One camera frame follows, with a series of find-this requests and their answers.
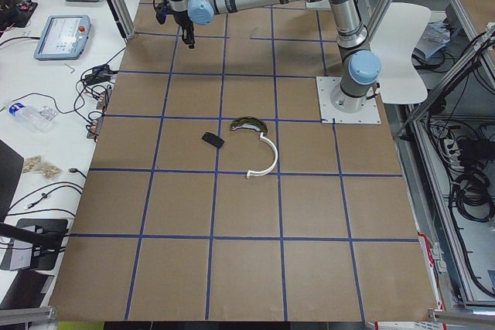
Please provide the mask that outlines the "black brake pad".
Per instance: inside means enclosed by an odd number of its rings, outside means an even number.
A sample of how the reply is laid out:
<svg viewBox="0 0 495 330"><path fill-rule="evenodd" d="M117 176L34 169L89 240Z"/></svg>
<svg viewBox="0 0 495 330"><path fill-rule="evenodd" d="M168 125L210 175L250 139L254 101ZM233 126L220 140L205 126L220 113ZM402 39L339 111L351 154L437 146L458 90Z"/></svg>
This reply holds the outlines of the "black brake pad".
<svg viewBox="0 0 495 330"><path fill-rule="evenodd" d="M201 139L205 141L207 144L212 145L218 149L222 148L225 143L224 139L208 131L203 134Z"/></svg>

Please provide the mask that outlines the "blue teach pendant near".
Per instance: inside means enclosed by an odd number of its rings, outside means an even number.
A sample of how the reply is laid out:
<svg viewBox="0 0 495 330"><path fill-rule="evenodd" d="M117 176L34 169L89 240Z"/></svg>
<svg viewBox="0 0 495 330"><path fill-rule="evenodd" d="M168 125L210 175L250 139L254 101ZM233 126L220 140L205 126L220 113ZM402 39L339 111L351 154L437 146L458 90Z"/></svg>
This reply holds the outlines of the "blue teach pendant near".
<svg viewBox="0 0 495 330"><path fill-rule="evenodd" d="M90 28L88 15L51 15L43 28L34 59L78 59L85 49Z"/></svg>

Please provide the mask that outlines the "plastic water bottle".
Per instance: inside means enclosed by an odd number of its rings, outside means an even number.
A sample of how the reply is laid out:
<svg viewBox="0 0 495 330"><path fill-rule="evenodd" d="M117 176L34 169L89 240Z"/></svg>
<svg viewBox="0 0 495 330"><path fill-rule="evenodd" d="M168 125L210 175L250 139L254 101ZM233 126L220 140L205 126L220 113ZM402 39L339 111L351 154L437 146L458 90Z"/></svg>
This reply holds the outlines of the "plastic water bottle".
<svg viewBox="0 0 495 330"><path fill-rule="evenodd" d="M8 105L8 111L17 123L31 131L45 133L52 127L52 122L34 107L16 102Z"/></svg>

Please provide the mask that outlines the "white plastic chair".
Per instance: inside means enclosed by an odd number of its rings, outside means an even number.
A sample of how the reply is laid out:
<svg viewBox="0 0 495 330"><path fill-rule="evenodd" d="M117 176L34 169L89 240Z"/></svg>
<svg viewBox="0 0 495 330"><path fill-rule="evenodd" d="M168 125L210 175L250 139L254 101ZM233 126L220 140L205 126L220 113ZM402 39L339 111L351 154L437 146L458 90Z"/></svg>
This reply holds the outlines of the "white plastic chair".
<svg viewBox="0 0 495 330"><path fill-rule="evenodd" d="M377 27L370 49L381 60L377 82L385 104L419 104L427 98L427 89L411 56L430 15L425 6L393 2Z"/></svg>

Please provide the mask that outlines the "white curved plastic part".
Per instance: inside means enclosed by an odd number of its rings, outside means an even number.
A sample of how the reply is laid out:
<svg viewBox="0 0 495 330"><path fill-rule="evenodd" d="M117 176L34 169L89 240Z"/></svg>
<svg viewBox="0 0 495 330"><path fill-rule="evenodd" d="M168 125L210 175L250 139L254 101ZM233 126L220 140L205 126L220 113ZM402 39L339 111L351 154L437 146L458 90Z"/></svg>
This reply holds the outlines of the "white curved plastic part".
<svg viewBox="0 0 495 330"><path fill-rule="evenodd" d="M269 175L278 164L276 144L264 133L258 134L258 143L254 146L254 154L248 162L246 179L254 179Z"/></svg>

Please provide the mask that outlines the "green brake shoe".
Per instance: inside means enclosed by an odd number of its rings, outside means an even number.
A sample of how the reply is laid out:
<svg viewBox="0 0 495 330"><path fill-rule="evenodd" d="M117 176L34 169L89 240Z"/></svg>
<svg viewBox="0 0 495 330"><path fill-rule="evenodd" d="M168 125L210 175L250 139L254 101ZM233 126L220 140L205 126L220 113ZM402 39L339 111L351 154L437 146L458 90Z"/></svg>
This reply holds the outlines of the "green brake shoe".
<svg viewBox="0 0 495 330"><path fill-rule="evenodd" d="M235 131L239 129L250 129L263 134L268 133L267 124L263 120L252 116L243 116L233 119L230 123L230 130Z"/></svg>

